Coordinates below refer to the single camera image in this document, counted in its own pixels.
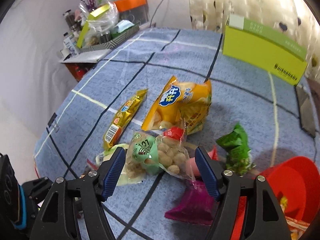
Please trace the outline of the pink jelly cup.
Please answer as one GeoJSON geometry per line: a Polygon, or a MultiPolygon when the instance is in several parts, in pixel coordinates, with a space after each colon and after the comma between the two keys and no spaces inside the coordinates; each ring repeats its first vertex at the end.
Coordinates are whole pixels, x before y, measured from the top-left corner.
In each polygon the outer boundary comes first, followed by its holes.
{"type": "Polygon", "coordinates": [[[207,152],[202,146],[199,146],[195,149],[194,157],[189,158],[185,162],[185,171],[188,175],[194,175],[195,177],[200,177],[202,168],[206,168],[206,160],[204,158],[204,155],[207,155],[207,157],[210,160],[218,161],[218,153],[217,148],[214,145],[212,150],[207,152]]]}

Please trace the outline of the green foil snack packet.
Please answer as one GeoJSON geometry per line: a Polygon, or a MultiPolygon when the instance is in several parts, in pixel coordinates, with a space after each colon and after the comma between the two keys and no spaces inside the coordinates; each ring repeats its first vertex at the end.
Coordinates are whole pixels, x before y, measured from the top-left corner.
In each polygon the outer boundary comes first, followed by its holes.
{"type": "Polygon", "coordinates": [[[226,168],[239,176],[244,176],[255,168],[251,159],[251,149],[248,145],[248,135],[238,122],[231,133],[225,134],[216,140],[226,154],[226,168]]]}

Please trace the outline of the purple snack packet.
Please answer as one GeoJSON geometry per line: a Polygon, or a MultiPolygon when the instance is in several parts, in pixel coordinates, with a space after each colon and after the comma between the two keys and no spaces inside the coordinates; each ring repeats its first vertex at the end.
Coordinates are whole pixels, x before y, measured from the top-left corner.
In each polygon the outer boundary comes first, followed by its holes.
{"type": "Polygon", "coordinates": [[[211,225],[214,206],[215,199],[208,194],[204,182],[187,181],[180,203],[167,211],[164,217],[190,224],[211,225]]]}

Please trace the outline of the clear bag of nuts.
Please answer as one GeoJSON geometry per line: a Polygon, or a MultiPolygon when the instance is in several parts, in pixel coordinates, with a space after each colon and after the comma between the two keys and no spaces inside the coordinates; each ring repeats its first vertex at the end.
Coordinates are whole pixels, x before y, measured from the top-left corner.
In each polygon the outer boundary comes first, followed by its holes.
{"type": "Polygon", "coordinates": [[[185,129],[177,126],[156,137],[135,132],[126,154],[128,177],[137,179],[164,171],[178,179],[194,180],[189,153],[184,147],[185,137],[185,129]]]}

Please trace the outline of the short gold snack bar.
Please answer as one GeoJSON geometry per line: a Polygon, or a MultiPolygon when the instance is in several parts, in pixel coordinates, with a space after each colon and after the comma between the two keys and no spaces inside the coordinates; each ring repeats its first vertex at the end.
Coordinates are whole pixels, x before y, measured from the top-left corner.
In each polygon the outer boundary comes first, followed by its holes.
{"type": "Polygon", "coordinates": [[[120,109],[118,109],[111,121],[111,124],[103,135],[103,149],[105,151],[109,150],[117,143],[124,129],[127,127],[144,101],[147,92],[148,89],[136,91],[135,95],[129,98],[120,107],[120,109]]]}

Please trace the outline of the yellow chips bag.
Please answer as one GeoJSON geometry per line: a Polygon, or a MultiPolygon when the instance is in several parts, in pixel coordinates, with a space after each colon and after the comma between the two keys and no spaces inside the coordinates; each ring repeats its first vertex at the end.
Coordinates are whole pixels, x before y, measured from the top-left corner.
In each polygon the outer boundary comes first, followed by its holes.
{"type": "Polygon", "coordinates": [[[212,104],[212,84],[180,82],[172,76],[151,106],[141,129],[169,129],[182,121],[188,135],[199,132],[212,104]]]}

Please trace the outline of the red round plastic basket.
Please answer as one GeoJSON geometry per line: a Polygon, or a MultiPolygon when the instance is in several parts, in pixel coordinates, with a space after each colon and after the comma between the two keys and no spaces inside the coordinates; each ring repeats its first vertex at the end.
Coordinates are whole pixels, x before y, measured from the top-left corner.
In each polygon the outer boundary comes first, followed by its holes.
{"type": "Polygon", "coordinates": [[[319,171],[307,157],[296,156],[260,173],[285,216],[310,223],[319,211],[319,171]]]}

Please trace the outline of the orange white bread packet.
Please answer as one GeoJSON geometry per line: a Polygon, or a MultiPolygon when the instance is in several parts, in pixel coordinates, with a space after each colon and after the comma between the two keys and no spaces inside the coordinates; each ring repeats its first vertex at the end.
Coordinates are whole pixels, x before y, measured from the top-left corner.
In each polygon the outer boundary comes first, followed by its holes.
{"type": "Polygon", "coordinates": [[[292,240],[299,240],[310,226],[310,223],[285,216],[292,240]]]}

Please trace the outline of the black binder clip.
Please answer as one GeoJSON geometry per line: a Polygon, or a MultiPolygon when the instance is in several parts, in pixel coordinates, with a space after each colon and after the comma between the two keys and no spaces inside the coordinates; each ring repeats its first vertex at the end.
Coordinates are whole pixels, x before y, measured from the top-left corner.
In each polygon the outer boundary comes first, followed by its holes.
{"type": "Polygon", "coordinates": [[[57,122],[57,114],[54,112],[48,122],[48,128],[51,128],[55,133],[60,129],[60,126],[57,122]]]}

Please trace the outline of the black smartphone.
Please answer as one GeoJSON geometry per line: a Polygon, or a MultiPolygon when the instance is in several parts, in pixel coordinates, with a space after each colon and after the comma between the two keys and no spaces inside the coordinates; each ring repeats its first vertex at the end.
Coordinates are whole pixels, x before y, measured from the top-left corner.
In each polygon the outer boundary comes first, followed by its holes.
{"type": "Polygon", "coordinates": [[[304,132],[312,138],[316,137],[316,126],[313,117],[313,109],[310,101],[310,95],[302,85],[295,86],[296,97],[298,101],[300,126],[304,132]]]}

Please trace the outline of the white side table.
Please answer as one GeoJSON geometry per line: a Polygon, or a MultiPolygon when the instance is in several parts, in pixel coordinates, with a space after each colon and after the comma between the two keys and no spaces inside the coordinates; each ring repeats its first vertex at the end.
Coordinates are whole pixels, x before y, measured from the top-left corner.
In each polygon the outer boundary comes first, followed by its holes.
{"type": "Polygon", "coordinates": [[[60,60],[59,63],[98,63],[111,52],[111,49],[83,52],[75,57],[60,60]]]}

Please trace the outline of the striped tray box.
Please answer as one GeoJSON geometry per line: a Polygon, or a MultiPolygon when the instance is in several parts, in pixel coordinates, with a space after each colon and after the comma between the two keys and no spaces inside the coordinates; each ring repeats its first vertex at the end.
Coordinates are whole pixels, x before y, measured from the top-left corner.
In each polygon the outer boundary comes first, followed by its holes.
{"type": "Polygon", "coordinates": [[[97,51],[97,50],[104,50],[104,49],[114,49],[132,36],[136,35],[140,31],[139,25],[134,25],[131,28],[125,30],[121,34],[119,34],[117,37],[112,38],[112,40],[103,43],[103,44],[97,44],[94,46],[89,46],[87,48],[81,48],[80,52],[85,53],[89,51],[97,51]]]}

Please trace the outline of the lime green cardboard box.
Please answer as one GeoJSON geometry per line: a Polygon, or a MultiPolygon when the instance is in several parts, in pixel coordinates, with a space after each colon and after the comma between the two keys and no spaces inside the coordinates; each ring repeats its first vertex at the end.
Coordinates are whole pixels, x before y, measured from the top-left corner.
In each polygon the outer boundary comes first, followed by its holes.
{"type": "Polygon", "coordinates": [[[230,14],[222,53],[264,69],[295,86],[303,76],[307,51],[285,34],[240,15],[230,14]]]}

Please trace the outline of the clear plastic bag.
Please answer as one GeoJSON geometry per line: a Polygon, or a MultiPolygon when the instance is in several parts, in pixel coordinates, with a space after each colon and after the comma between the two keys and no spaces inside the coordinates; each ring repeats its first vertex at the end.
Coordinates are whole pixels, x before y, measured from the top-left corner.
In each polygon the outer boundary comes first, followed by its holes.
{"type": "Polygon", "coordinates": [[[111,29],[113,29],[119,21],[119,12],[116,5],[107,2],[105,5],[92,11],[82,28],[77,41],[78,48],[87,48],[99,44],[107,38],[111,29]]]}

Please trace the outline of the orange storage box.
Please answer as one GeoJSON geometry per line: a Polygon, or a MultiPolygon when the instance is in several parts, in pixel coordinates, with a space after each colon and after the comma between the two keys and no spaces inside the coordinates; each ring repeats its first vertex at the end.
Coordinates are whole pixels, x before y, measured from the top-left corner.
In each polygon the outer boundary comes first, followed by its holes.
{"type": "Polygon", "coordinates": [[[125,12],[146,5],[146,0],[118,0],[115,5],[119,12],[125,12]]]}

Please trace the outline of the heart pattern curtain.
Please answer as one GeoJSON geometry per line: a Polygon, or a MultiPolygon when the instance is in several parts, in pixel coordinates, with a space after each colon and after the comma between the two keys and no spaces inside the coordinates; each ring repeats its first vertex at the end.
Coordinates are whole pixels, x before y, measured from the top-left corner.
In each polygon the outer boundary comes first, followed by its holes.
{"type": "Polygon", "coordinates": [[[305,74],[319,81],[319,23],[303,0],[189,0],[194,29],[222,33],[237,14],[285,34],[307,50],[305,74]]]}

